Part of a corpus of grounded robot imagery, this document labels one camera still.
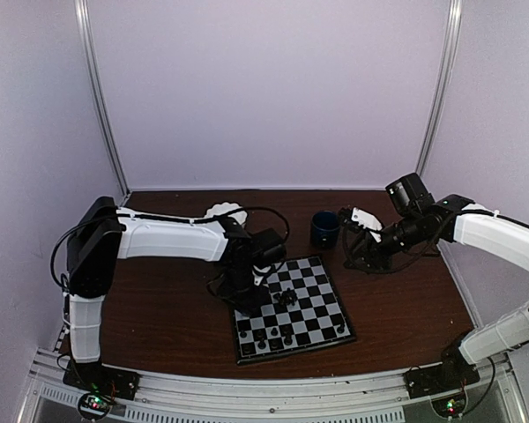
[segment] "cup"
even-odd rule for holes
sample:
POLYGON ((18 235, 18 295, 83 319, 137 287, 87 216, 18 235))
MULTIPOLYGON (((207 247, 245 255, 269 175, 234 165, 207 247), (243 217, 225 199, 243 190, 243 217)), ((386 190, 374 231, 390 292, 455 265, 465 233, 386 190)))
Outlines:
POLYGON ((339 219, 333 211, 318 211, 311 218, 309 242, 317 249, 332 249, 339 238, 339 219))

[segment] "white robotic arm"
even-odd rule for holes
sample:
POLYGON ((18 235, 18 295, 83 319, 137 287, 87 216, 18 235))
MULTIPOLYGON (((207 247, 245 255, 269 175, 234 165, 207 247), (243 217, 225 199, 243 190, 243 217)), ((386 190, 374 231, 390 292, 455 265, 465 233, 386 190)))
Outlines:
MULTIPOLYGON (((463 210, 486 210, 469 204, 463 210)), ((529 271, 529 229, 499 216, 463 214, 457 217, 454 241, 483 249, 529 271)), ((469 333, 459 350, 468 364, 529 341, 529 301, 496 322, 469 333)))
MULTIPOLYGON (((460 196, 448 196, 435 202, 417 174, 400 178, 386 190, 397 212, 403 217, 398 223, 383 227, 374 216, 356 208, 352 211, 342 209, 339 213, 344 225, 347 267, 367 273, 399 271, 413 263, 421 253, 397 269, 391 268, 393 254, 423 241, 428 241, 430 245, 444 239, 482 249, 529 271, 528 225, 460 196), (350 247, 346 244, 349 228, 358 234, 350 247)), ((459 380, 473 373, 474 364, 528 342, 529 301, 497 321, 476 328, 455 341, 443 351, 442 367, 431 377, 423 379, 417 375, 426 374, 426 369, 408 372, 407 377, 411 377, 407 380, 408 386, 422 385, 420 381, 429 379, 440 379, 437 385, 444 387, 458 386, 459 380)), ((431 389, 416 387, 410 390, 412 393, 415 396, 427 395, 431 389)))
POLYGON ((271 228, 249 234, 243 227, 246 216, 237 204, 218 204, 205 217, 193 219, 118 208, 110 197, 96 200, 67 240, 69 277, 63 289, 74 368, 65 382, 108 392, 113 383, 120 397, 125 397, 122 391, 134 394, 128 385, 137 386, 137 375, 101 365, 101 307, 117 259, 163 256, 216 262, 222 273, 215 295, 248 315, 260 309, 268 298, 260 281, 273 263, 285 258, 286 237, 271 228))

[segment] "chessboard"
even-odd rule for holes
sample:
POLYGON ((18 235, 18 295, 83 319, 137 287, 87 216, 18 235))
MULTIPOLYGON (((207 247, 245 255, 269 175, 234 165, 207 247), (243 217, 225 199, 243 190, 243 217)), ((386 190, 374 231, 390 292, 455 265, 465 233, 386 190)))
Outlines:
POLYGON ((287 260, 264 282, 269 298, 249 317, 232 312, 237 364, 275 360, 356 340, 320 256, 287 260))

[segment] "white wall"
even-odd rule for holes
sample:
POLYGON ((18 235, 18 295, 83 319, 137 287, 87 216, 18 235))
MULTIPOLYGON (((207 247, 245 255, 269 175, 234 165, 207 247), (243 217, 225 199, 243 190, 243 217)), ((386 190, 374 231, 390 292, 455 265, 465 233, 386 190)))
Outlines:
MULTIPOLYGON (((529 0, 464 2, 457 61, 424 177, 529 223, 529 0)), ((451 246, 484 323, 529 298, 529 275, 451 246)), ((529 406, 529 346, 511 355, 529 406)))
POLYGON ((447 1, 89 8, 133 189, 380 188, 415 168, 447 1))
POLYGON ((0 0, 0 422, 60 329, 56 238, 118 193, 89 86, 73 2, 0 0))

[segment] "wooden table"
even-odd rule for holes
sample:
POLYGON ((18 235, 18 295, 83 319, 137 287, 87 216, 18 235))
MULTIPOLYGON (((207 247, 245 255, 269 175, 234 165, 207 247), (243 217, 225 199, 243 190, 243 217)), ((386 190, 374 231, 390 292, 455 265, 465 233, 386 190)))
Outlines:
MULTIPOLYGON (((384 223, 396 221, 380 191, 196 191, 137 192, 128 206, 177 216, 203 216, 212 204, 266 205, 292 226, 288 256, 317 254, 309 245, 309 220, 320 210, 356 205, 384 223)), ((254 212, 248 229, 275 227, 273 215, 254 212)), ((324 260, 345 304, 358 340, 318 352, 238 367, 227 306, 205 290, 216 274, 212 263, 179 258, 119 261, 105 301, 101 330, 107 364, 222 378, 301 378, 357 375, 422 365, 472 324, 441 258, 422 258, 393 275, 366 275, 343 268, 340 243, 324 260)))

